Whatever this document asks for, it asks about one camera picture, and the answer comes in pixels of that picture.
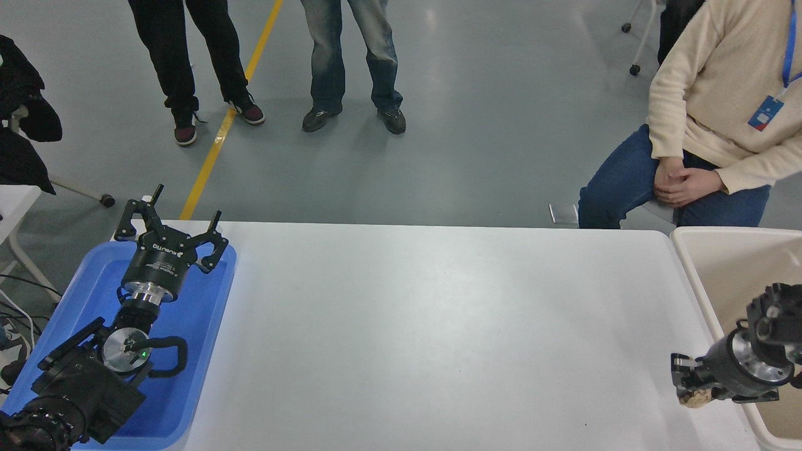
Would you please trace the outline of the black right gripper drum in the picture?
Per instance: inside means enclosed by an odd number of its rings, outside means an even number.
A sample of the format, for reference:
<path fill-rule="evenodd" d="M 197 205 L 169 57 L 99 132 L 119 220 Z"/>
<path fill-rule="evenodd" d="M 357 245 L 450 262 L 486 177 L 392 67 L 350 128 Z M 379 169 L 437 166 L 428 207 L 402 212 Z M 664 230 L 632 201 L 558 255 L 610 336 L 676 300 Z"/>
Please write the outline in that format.
<path fill-rule="evenodd" d="M 779 400 L 780 367 L 760 359 L 747 331 L 733 331 L 714 343 L 697 369 L 707 383 L 722 383 L 734 403 Z"/>

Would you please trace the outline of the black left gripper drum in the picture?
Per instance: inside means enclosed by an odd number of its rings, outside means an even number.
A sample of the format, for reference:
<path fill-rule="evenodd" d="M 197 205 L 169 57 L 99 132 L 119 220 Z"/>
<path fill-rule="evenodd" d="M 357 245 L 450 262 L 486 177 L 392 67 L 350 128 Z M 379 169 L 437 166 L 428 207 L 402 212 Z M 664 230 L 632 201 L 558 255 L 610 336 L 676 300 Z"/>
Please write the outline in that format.
<path fill-rule="evenodd" d="M 190 266 L 197 260 L 198 241 L 187 234 L 167 231 L 165 237 L 149 231 L 138 237 L 137 250 L 121 286 L 132 293 L 138 286 L 158 286 L 167 298 L 177 298 Z"/>

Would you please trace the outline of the person's right hand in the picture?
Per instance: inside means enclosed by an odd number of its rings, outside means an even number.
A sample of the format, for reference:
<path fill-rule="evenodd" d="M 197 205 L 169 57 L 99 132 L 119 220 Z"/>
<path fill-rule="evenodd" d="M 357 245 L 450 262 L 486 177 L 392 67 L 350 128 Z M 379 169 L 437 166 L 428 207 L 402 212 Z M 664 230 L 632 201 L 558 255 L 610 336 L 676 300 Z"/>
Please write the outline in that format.
<path fill-rule="evenodd" d="M 654 197 L 658 202 L 673 207 L 681 207 L 689 202 L 685 192 L 684 159 L 681 157 L 660 157 L 654 174 Z"/>

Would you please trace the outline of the person's left hand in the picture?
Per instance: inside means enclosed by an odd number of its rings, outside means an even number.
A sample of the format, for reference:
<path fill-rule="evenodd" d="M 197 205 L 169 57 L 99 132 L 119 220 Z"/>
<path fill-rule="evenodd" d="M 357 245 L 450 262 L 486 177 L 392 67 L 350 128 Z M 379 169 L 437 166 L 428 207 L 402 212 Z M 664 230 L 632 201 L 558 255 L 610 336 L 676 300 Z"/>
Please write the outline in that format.
<path fill-rule="evenodd" d="M 670 186 L 667 199 L 674 207 L 684 207 L 707 197 L 713 192 L 727 191 L 725 183 L 716 170 L 682 168 L 672 172 L 671 177 L 679 182 Z"/>

